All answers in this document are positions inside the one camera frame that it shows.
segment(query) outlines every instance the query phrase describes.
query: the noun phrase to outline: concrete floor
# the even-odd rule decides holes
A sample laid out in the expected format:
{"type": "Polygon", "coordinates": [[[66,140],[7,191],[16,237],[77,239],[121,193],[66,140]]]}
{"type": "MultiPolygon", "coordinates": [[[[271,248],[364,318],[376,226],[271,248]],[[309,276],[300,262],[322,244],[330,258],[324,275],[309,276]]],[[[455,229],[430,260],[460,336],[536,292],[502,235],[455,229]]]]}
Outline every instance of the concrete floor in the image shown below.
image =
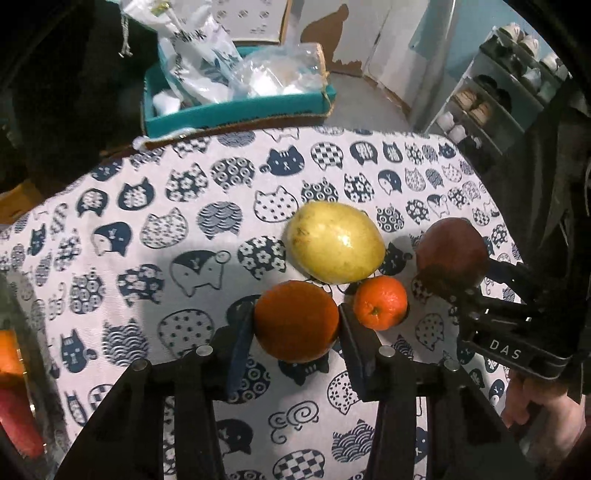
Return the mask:
{"type": "Polygon", "coordinates": [[[337,97],[335,109],[325,125],[382,132],[410,130],[401,108],[380,88],[363,78],[338,73],[332,73],[330,81],[337,97]]]}

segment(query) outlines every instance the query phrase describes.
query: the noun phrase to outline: human hand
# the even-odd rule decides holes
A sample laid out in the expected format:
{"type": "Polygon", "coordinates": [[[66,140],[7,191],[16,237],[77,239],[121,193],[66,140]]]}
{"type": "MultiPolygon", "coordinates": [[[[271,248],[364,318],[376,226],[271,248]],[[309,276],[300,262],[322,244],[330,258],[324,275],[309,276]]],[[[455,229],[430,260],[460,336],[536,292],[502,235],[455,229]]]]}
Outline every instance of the human hand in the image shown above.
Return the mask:
{"type": "Polygon", "coordinates": [[[507,427],[525,424],[530,414],[530,401],[543,405],[549,413],[548,422],[539,438],[530,447],[534,460],[556,468],[566,458],[585,428],[584,397],[580,404],[567,396],[567,386],[539,378],[523,378],[509,372],[509,387],[501,419],[507,427]]]}

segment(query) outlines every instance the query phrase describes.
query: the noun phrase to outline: metal screw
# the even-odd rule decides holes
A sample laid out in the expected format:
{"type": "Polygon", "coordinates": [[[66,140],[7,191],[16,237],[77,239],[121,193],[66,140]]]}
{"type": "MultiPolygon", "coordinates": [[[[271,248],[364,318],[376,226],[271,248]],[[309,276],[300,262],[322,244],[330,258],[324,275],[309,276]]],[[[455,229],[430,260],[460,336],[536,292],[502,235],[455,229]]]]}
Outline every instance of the metal screw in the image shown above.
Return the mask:
{"type": "Polygon", "coordinates": [[[198,356],[209,356],[213,353],[213,348],[211,345],[200,345],[195,352],[198,356]]]}
{"type": "Polygon", "coordinates": [[[456,362],[453,358],[446,358],[443,361],[443,366],[447,368],[450,372],[457,372],[460,369],[460,364],[456,362]]]}
{"type": "Polygon", "coordinates": [[[137,360],[134,360],[131,364],[131,368],[133,368],[136,372],[141,372],[147,366],[148,361],[145,358],[138,358],[137,360]]]}
{"type": "Polygon", "coordinates": [[[382,345],[378,349],[378,353],[386,358],[392,358],[394,355],[396,355],[396,350],[389,345],[382,345]]]}

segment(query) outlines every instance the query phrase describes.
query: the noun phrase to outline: finger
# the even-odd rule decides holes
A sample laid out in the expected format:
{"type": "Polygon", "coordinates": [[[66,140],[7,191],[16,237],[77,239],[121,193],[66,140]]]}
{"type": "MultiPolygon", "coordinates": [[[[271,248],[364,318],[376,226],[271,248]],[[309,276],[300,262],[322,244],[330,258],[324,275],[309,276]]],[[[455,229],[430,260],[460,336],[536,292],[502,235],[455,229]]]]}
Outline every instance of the finger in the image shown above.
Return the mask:
{"type": "Polygon", "coordinates": [[[519,424],[527,422],[530,417],[527,411],[529,400],[523,395],[523,383],[517,377],[509,382],[507,387],[505,410],[506,417],[509,420],[516,421],[519,424]]]}
{"type": "Polygon", "coordinates": [[[568,386],[557,381],[528,377],[523,382],[523,395],[529,401],[548,406],[556,399],[566,395],[568,386]]]}
{"type": "Polygon", "coordinates": [[[511,411],[507,410],[506,407],[501,412],[501,420],[503,421],[503,423],[505,424],[505,427],[507,427],[507,428],[511,427],[511,425],[513,425],[515,423],[515,419],[513,418],[511,411]]]}

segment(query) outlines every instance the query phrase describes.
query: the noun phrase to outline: table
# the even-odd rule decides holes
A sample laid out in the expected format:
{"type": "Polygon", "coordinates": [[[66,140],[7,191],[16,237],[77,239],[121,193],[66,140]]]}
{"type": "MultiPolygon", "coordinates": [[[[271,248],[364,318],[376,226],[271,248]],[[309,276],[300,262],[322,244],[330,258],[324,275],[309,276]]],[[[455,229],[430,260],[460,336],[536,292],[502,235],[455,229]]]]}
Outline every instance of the table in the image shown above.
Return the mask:
{"type": "MultiPolygon", "coordinates": [[[[99,166],[2,233],[0,269],[31,326],[47,337],[46,367],[67,426],[60,445],[67,449],[133,360],[178,358],[235,321],[241,301],[288,279],[313,281],[287,261],[281,235],[297,208],[314,200],[353,205],[379,226],[387,255],[376,274],[401,280],[411,306],[382,342],[422,362],[457,359],[500,412],[506,370],[458,348],[453,310],[414,279],[414,247],[446,216],[472,222],[494,258],[519,260],[456,147],[436,135],[265,129],[99,166]]],[[[322,287],[343,301],[346,286],[322,287]]],[[[482,289],[518,301],[489,280],[482,289]]],[[[170,478],[172,402],[163,438],[170,478]]],[[[415,480],[425,475],[428,453],[423,407],[418,399],[415,480]]],[[[255,340],[241,390],[215,405],[226,472],[231,479],[361,479],[376,408],[351,390],[338,346],[292,365],[255,340]]]]}

